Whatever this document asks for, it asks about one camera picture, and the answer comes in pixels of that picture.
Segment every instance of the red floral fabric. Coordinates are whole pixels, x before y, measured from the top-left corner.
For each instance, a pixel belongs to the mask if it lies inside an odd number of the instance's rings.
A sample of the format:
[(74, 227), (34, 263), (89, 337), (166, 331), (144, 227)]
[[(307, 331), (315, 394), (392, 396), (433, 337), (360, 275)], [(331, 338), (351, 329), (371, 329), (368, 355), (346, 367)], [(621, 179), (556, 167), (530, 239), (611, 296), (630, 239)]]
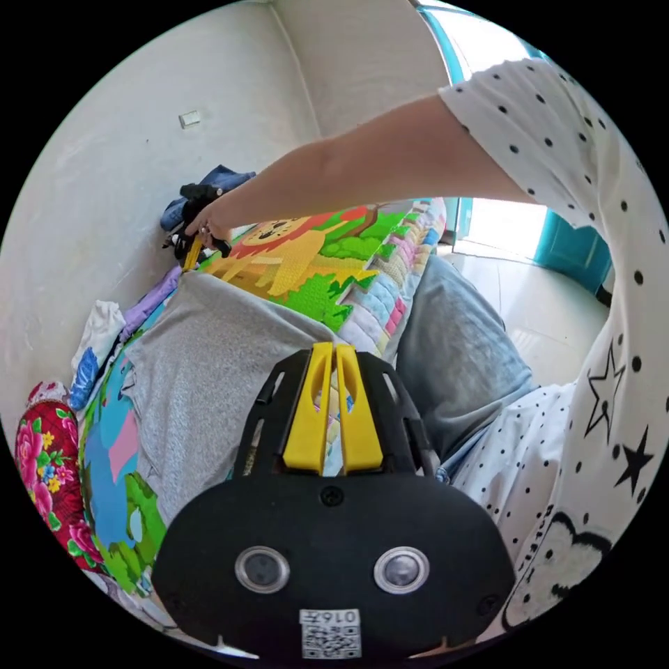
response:
[(86, 522), (78, 454), (79, 435), (71, 409), (55, 400), (29, 400), (17, 430), (14, 454), (23, 484), (77, 565), (104, 571)]

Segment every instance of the printed number label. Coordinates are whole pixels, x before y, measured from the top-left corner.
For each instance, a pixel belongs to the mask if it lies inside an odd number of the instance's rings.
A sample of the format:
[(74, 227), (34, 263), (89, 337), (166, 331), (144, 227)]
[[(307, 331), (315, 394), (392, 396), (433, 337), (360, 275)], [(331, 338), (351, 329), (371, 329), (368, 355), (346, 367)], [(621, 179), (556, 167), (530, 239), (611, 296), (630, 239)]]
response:
[(302, 657), (345, 660), (362, 657), (357, 608), (300, 611)]

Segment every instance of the white wall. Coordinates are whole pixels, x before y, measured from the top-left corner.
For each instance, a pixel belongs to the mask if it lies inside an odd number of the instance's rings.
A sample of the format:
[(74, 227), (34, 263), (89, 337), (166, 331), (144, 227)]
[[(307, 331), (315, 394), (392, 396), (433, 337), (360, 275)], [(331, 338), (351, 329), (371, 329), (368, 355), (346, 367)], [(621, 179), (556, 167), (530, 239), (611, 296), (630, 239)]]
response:
[[(127, 309), (174, 264), (158, 219), (183, 183), (219, 163), (258, 171), (318, 139), (318, 124), (337, 132), (447, 83), (407, 0), (276, 7), (239, 3), (160, 36), (103, 78), (46, 145), (0, 255), (8, 441), (37, 382), (71, 381), (94, 301)], [(201, 123), (182, 130), (179, 114), (193, 109)], [(29, 253), (26, 231), (39, 239)]]
[[(178, 115), (200, 111), (182, 130)], [(232, 5), (118, 65), (46, 145), (0, 256), (0, 415), (9, 441), (38, 381), (69, 382), (96, 299), (134, 304), (174, 264), (158, 218), (183, 183), (222, 163), (258, 170), (318, 136), (271, 6)], [(26, 253), (26, 231), (29, 243)]]
[(275, 0), (325, 137), (449, 84), (408, 0)]

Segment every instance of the camera lens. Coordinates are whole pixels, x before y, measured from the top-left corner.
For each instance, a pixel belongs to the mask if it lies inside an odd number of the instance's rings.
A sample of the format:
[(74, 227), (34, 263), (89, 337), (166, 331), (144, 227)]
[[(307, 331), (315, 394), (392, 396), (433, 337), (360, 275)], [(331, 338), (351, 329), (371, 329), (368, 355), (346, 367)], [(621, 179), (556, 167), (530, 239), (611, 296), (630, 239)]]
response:
[(398, 546), (386, 551), (374, 566), (374, 580), (390, 594), (409, 594), (427, 580), (430, 564), (417, 548)]
[(267, 546), (247, 548), (235, 562), (237, 580), (259, 594), (279, 592), (288, 583), (290, 572), (286, 558)]

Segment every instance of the purple cloth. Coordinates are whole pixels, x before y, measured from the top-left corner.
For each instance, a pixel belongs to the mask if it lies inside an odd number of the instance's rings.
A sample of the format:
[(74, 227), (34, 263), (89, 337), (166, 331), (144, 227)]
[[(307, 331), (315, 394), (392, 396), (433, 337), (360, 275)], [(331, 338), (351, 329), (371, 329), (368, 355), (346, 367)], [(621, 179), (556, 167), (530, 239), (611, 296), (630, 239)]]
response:
[(126, 342), (137, 331), (137, 328), (162, 304), (175, 290), (181, 267), (172, 268), (134, 307), (124, 313), (125, 327), (121, 330), (119, 339)]

